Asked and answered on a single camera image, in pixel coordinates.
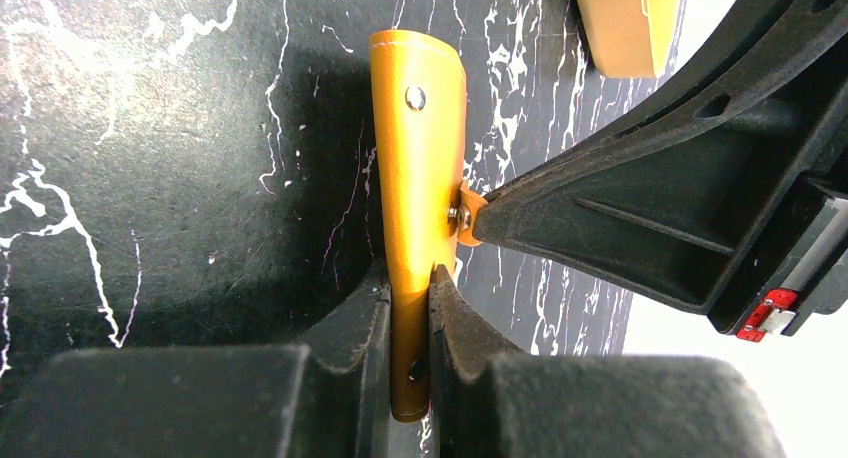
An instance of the yellow leather handle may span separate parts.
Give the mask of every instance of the yellow leather handle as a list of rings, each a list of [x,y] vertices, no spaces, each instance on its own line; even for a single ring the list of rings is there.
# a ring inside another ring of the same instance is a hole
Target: yellow leather handle
[[[465,150],[465,70],[431,36],[371,36],[371,85],[383,227],[392,285],[392,415],[418,420],[429,406],[427,290],[435,265],[453,272]]]

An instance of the black marble surface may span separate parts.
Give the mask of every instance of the black marble surface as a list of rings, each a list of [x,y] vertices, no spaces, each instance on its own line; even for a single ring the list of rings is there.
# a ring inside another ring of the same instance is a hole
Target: black marble surface
[[[287,340],[354,288],[382,253],[371,33],[460,51],[481,193],[662,81],[601,77],[574,0],[0,3],[0,416],[57,353]],[[522,348],[621,350],[630,292],[488,245],[460,261]],[[431,446],[427,420],[396,431],[393,456]]]

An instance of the red clip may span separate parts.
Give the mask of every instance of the red clip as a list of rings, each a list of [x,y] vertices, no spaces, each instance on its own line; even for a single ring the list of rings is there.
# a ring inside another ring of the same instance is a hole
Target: red clip
[[[763,301],[754,309],[754,312],[748,317],[748,320],[742,325],[736,337],[746,341],[759,343],[766,336],[766,332],[759,329],[763,320],[768,316],[772,308],[778,310],[788,310],[792,303],[798,299],[798,292],[792,290],[784,290],[775,288],[766,293]]]

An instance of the yellow box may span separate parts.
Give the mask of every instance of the yellow box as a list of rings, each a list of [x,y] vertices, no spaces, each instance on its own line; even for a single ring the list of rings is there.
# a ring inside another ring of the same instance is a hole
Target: yellow box
[[[665,69],[680,0],[577,0],[595,67],[610,78]]]

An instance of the white background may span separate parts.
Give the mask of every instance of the white background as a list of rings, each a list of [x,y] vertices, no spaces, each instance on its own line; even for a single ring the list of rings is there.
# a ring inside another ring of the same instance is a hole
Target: white background
[[[689,0],[678,69],[715,29],[735,0]],[[748,343],[718,334],[706,317],[637,296],[626,354],[711,356],[731,363],[759,395],[791,458],[848,457],[848,309],[813,315],[792,338]]]

